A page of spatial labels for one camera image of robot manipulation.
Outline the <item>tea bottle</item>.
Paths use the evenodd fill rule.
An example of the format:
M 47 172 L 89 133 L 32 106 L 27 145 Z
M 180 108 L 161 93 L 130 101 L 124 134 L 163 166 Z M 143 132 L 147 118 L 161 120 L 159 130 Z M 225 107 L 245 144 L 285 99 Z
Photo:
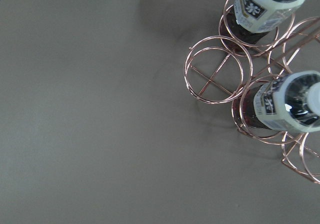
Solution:
M 249 48 L 286 21 L 306 0 L 234 0 L 225 9 L 219 29 L 227 49 L 242 53 L 239 43 Z
M 292 133 L 320 130 L 320 73 L 296 72 L 251 88 L 236 99 L 232 110 L 237 124 Z

